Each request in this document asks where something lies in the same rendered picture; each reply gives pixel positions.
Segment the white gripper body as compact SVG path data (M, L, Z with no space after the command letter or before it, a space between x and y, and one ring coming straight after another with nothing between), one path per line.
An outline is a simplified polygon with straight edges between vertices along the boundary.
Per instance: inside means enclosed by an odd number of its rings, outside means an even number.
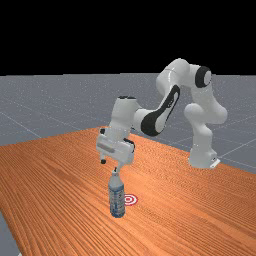
M100 128L96 141L96 150L111 157L121 166L130 165L134 159L135 143L128 139L130 130L123 128Z

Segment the clear plastic bottle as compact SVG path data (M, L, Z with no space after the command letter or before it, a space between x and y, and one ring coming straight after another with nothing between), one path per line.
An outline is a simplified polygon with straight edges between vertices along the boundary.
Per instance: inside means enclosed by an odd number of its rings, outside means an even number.
M108 193L111 215L115 218L122 218L125 214L124 183L116 170L112 171L109 179Z

